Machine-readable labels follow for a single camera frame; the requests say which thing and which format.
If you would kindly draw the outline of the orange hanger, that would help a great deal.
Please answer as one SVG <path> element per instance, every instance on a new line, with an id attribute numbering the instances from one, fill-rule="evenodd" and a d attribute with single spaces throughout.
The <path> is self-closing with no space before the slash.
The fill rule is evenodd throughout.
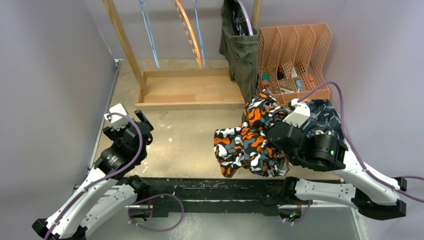
<path id="1" fill-rule="evenodd" d="M 196 39 L 193 27 L 191 25 L 190 19 L 181 3 L 180 0 L 173 0 L 174 5 L 176 7 L 177 14 L 181 20 L 182 26 L 184 28 L 184 32 L 187 36 L 188 43 L 190 45 L 191 51 L 194 54 L 195 60 L 200 69 L 204 68 L 204 61 L 202 60 L 202 54 L 200 52 L 198 41 Z"/>

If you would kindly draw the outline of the dark shark print shorts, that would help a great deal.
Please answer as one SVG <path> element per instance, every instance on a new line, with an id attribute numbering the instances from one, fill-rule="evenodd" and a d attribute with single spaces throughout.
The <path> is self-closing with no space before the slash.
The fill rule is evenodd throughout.
<path id="1" fill-rule="evenodd" d="M 306 102 L 310 116 L 300 130 L 308 137 L 326 134 L 339 141 L 344 140 L 342 122 L 335 107 L 328 99 L 313 99 Z"/>

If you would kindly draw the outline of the wooden clothes rack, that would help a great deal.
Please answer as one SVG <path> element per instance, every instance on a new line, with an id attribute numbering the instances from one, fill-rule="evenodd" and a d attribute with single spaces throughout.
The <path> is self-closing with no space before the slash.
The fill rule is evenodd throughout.
<path id="1" fill-rule="evenodd" d="M 135 106 L 149 111 L 237 109 L 245 101 L 227 67 L 188 68 L 173 59 L 172 68 L 140 68 L 115 3 L 104 1 L 105 9 L 137 81 Z"/>

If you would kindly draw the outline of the orange camouflage shorts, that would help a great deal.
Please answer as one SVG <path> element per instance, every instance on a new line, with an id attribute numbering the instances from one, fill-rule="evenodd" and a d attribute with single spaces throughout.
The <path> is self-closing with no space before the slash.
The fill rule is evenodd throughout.
<path id="1" fill-rule="evenodd" d="M 231 178 L 243 168 L 262 177 L 285 176 L 290 170 L 289 160 L 269 141 L 266 132 L 288 114 L 268 91 L 253 96 L 243 108 L 239 126 L 214 131 L 213 151 L 220 173 Z"/>

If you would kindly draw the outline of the orange file organizer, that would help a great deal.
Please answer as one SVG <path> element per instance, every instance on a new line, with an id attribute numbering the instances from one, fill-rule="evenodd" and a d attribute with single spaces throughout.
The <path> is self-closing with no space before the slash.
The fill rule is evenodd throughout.
<path id="1" fill-rule="evenodd" d="M 257 45 L 258 91 L 264 90 L 261 76 L 266 73 L 270 76 L 272 93 L 269 93 L 284 107 L 292 99 L 328 100 L 331 95 L 329 87 L 319 85 L 325 82 L 323 66 L 332 38 L 332 31 L 326 23 L 262 27 Z M 281 67 L 289 80 L 294 67 L 303 90 L 283 93 L 276 77 L 277 67 Z M 312 90 L 307 90 L 303 80 L 303 75 L 308 73 L 315 80 Z"/>

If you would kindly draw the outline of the white blue marker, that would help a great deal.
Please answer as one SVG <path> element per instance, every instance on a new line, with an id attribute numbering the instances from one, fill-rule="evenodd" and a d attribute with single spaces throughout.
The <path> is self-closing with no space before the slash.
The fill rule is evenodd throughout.
<path id="1" fill-rule="evenodd" d="M 291 68 L 291 79 L 285 76 L 279 81 L 279 87 L 283 93 L 295 93 L 303 90 L 300 78 L 294 67 Z"/>

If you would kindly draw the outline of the orange pink small item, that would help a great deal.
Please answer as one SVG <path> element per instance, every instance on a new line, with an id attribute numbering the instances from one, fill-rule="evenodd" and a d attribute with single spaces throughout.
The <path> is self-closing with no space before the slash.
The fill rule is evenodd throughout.
<path id="1" fill-rule="evenodd" d="M 316 85 L 315 85 L 315 79 L 313 78 L 313 76 L 312 76 L 311 73 L 305 73 L 303 75 L 303 82 L 304 82 L 304 84 L 306 86 L 306 89 L 308 91 L 311 91 L 311 90 L 313 90 L 316 87 Z"/>

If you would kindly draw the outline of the lavender wavy hanger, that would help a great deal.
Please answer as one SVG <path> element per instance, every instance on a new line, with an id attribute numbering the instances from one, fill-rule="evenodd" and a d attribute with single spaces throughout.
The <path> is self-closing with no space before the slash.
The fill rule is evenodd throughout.
<path id="1" fill-rule="evenodd" d="M 253 27 L 244 3 L 241 0 L 229 1 L 232 13 L 232 26 L 239 36 L 253 36 Z"/>

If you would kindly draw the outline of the green pink small item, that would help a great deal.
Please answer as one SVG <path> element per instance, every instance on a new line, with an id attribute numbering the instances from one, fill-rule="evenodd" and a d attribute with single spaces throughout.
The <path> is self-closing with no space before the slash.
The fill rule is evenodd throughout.
<path id="1" fill-rule="evenodd" d="M 272 93 L 272 89 L 271 89 L 271 78 L 267 73 L 263 73 L 261 75 L 261 81 L 262 81 L 262 86 L 263 88 L 269 92 Z"/>

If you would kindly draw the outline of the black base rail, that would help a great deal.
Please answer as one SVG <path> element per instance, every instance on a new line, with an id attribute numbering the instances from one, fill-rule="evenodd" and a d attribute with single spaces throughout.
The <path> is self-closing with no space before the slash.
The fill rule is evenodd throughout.
<path id="1" fill-rule="evenodd" d="M 306 207 L 295 197 L 294 177 L 285 179 L 146 177 L 142 198 L 164 194 L 148 204 L 154 218 L 170 213 L 262 214 L 278 216 L 289 205 Z"/>

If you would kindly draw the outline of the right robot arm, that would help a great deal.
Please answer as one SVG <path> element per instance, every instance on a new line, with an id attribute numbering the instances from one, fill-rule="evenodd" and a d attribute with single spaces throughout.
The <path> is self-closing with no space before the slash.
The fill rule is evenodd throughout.
<path id="1" fill-rule="evenodd" d="M 407 189 L 406 179 L 388 177 L 367 164 L 361 165 L 352 149 L 336 137 L 328 134 L 308 137 L 285 122 L 274 125 L 265 135 L 294 166 L 327 172 L 345 181 L 328 183 L 287 177 L 280 191 L 284 202 L 324 201 L 350 207 L 380 221 L 406 216 L 407 204 L 398 193 Z"/>

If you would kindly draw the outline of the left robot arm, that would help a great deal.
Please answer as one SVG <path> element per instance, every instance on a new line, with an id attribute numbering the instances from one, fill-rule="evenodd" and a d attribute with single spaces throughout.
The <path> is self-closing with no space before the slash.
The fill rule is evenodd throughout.
<path id="1" fill-rule="evenodd" d="M 130 176 L 110 196 L 104 197 L 148 155 L 154 127 L 140 109 L 134 113 L 137 119 L 131 118 L 123 105 L 118 104 L 105 114 L 111 126 L 102 131 L 112 145 L 101 152 L 83 183 L 55 213 L 32 224 L 40 238 L 86 240 L 120 209 L 148 201 L 148 184 L 138 175 Z"/>

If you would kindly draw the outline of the black red small item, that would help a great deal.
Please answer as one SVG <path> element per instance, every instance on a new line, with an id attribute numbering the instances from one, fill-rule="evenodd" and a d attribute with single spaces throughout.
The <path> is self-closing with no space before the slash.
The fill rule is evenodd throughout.
<path id="1" fill-rule="evenodd" d="M 285 78 L 285 74 L 284 74 L 284 72 L 283 72 L 283 70 L 281 69 L 281 67 L 277 67 L 277 70 L 276 70 L 276 78 L 277 78 L 277 80 L 283 80 L 284 78 Z"/>

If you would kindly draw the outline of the light blue wire hanger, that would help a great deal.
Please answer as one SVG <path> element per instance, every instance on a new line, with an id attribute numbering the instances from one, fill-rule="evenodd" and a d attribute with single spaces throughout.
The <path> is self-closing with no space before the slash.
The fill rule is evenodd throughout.
<path id="1" fill-rule="evenodd" d="M 141 9 L 141 14 L 142 14 L 142 17 L 143 17 L 145 29 L 146 29 L 146 32 L 147 32 L 147 35 L 148 35 L 150 47 L 151 47 L 151 50 L 152 50 L 153 59 L 155 61 L 157 69 L 160 70 L 161 67 L 160 67 L 160 63 L 159 63 L 159 59 L 158 59 L 158 55 L 157 55 L 157 50 L 156 50 L 156 46 L 155 46 L 155 41 L 154 41 L 154 36 L 153 36 L 153 32 L 152 32 L 152 26 L 151 26 L 151 22 L 150 22 L 150 18 L 149 18 L 149 12 L 148 12 L 148 8 L 147 8 L 147 5 L 146 5 L 146 1 L 145 0 L 138 0 L 138 2 L 139 2 L 140 9 Z"/>

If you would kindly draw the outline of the olive green shorts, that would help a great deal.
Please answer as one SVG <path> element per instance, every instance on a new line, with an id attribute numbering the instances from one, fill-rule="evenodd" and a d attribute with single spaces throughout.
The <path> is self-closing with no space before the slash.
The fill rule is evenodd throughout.
<path id="1" fill-rule="evenodd" d="M 232 11 L 229 0 L 221 7 L 221 37 L 218 52 L 228 62 L 230 80 L 239 87 L 247 103 L 257 94 L 257 60 L 259 33 L 253 28 L 254 35 L 240 36 L 233 28 Z"/>

